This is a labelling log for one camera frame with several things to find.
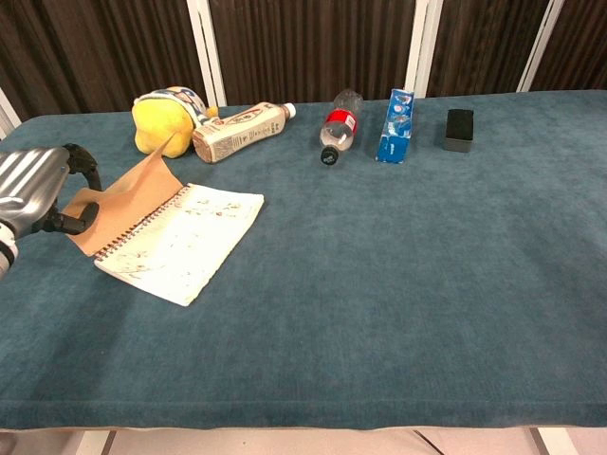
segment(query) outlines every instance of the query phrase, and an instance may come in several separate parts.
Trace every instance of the stuffed toy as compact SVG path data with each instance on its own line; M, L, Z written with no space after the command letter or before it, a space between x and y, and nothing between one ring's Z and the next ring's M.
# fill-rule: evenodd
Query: stuffed toy
M217 117L217 107L206 109L204 102L187 87L169 87L143 95L133 103L137 131L135 144L150 154L169 137L162 153L177 158L188 150L195 128L209 117Z

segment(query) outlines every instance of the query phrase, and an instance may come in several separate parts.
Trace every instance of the floor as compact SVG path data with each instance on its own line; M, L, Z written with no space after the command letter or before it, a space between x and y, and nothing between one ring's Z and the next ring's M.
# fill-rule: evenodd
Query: floor
M420 428L445 455L545 455L526 428ZM578 455L607 455L607 428L569 428ZM0 455L101 455L82 431L0 433ZM409 428L120 430L103 455L437 455Z

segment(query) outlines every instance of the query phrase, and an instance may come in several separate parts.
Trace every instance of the dark curtain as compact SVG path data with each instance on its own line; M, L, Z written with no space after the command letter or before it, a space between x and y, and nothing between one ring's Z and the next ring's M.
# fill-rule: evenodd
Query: dark curtain
M428 97L515 92L548 0L445 0Z
M531 90L607 89L607 0L566 0Z
M0 86L21 119L129 110L170 85L205 98L186 0L0 0Z
M211 0L229 104L367 100L405 83L414 0Z

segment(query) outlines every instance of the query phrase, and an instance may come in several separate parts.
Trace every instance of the notebook spiral binding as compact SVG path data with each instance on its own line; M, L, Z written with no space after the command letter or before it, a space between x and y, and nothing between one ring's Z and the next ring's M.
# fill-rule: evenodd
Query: notebook spiral binding
M121 235L119 235L116 239L114 239L112 242L107 244L107 246L100 249L95 254L95 260L98 262L102 262L104 259L106 259L111 254L114 254L117 249L119 249L122 245L126 244L129 240L131 240L133 237L135 237L137 235L137 233L138 233L138 230L136 230L137 228L146 227L150 223L152 223L152 221L154 221L158 216L160 216L160 214L164 210L166 210L168 207L174 205L175 202L177 202L181 198L181 196L183 196L186 193L188 188L189 188L188 186L183 187L181 190L176 192L175 195L171 199L166 201L164 204L158 206L158 208L156 210L154 210L152 213L150 213L149 215L144 217L138 223L135 223L134 225L130 226Z

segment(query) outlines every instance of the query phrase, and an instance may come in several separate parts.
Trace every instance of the blue box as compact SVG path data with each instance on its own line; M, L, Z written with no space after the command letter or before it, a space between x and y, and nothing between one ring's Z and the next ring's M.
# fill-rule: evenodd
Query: blue box
M413 115L414 92L393 89L379 140L376 161L402 163L405 160L413 129Z

